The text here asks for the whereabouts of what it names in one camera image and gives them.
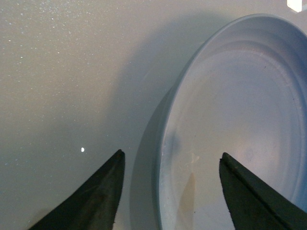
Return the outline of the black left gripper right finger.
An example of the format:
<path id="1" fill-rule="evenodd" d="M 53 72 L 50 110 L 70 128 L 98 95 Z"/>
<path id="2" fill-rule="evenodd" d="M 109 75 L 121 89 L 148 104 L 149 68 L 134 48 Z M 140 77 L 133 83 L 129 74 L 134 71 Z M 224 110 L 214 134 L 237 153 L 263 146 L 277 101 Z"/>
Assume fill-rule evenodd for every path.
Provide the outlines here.
<path id="1" fill-rule="evenodd" d="M 219 162 L 224 198 L 236 230 L 305 230 L 307 214 L 228 153 Z"/>

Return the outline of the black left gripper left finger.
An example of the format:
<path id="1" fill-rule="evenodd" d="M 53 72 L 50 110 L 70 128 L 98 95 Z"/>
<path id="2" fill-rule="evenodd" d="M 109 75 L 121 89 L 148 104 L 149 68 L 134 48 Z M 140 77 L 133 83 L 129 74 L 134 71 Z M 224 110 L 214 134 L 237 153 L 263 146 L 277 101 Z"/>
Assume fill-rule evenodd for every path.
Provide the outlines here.
<path id="1" fill-rule="evenodd" d="M 118 150 L 33 230 L 111 230 L 121 198 L 125 153 Z"/>

